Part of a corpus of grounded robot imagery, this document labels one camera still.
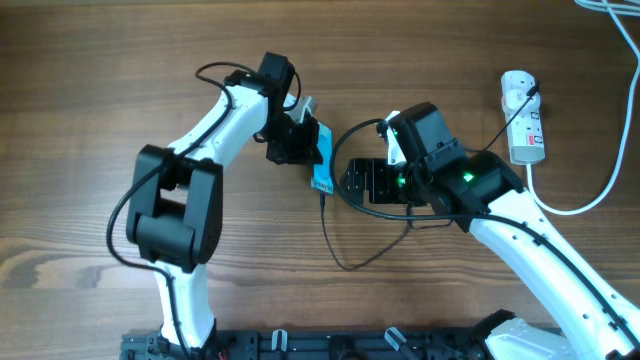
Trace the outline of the white power strip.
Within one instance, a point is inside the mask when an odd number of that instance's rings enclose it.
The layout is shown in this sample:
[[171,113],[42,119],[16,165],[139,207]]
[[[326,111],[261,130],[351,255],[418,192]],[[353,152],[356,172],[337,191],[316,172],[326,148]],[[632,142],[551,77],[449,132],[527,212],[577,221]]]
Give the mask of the white power strip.
[[[501,77],[501,90],[503,86],[514,85],[528,87],[539,84],[529,73],[522,70],[510,70]],[[541,124],[540,107],[526,109],[526,103],[515,111],[504,111],[507,141],[510,161],[514,165],[536,164],[545,158],[545,145]]]

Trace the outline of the blue smartphone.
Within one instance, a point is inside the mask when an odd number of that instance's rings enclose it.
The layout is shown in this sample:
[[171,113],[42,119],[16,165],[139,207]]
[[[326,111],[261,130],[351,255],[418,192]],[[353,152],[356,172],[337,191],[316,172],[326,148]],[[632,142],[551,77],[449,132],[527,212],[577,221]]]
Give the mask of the blue smartphone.
[[319,124],[317,147],[322,156],[322,162],[313,166],[311,187],[332,195],[334,193],[334,185],[330,177],[330,158],[333,150],[332,131],[322,123]]

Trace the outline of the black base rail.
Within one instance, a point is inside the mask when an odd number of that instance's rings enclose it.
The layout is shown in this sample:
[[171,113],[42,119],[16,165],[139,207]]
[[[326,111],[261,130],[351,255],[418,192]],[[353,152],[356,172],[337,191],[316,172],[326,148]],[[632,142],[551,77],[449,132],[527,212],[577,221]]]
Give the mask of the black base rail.
[[470,328],[384,331],[288,331],[212,329],[202,339],[185,339],[193,359],[344,360],[490,359],[487,346]]

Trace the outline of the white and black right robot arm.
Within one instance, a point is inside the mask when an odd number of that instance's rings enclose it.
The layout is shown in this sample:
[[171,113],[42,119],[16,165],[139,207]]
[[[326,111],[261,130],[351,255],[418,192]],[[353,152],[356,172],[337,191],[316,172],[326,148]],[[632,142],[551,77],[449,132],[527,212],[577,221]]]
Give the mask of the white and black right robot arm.
[[430,102],[371,123],[404,160],[383,163],[382,180],[373,182],[346,172],[335,190],[347,204],[365,212],[362,193],[380,190],[387,203],[431,206],[431,220],[454,221],[513,270],[578,358],[638,358],[638,307],[566,241],[498,155],[467,156]]

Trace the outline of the white charger adapter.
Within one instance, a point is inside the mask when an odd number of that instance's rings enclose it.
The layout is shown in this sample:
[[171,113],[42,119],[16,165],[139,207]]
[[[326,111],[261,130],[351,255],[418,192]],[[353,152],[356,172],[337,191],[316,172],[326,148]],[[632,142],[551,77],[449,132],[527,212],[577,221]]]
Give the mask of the white charger adapter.
[[515,111],[526,103],[526,109],[536,109],[540,107],[540,97],[538,88],[533,86],[520,87],[506,85],[502,87],[502,108],[504,111]]

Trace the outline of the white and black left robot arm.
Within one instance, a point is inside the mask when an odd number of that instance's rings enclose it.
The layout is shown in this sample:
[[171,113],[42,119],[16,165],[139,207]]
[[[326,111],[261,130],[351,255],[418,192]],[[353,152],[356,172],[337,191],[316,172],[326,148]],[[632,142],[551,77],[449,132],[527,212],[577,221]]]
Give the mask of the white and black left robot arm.
[[206,264],[223,227],[223,175],[242,147],[267,146],[278,164],[320,165],[320,124],[289,89],[298,79],[283,55],[268,52],[257,70],[237,65],[220,83],[214,107],[167,147],[137,155],[126,236],[158,280],[165,351],[202,355],[215,339]]

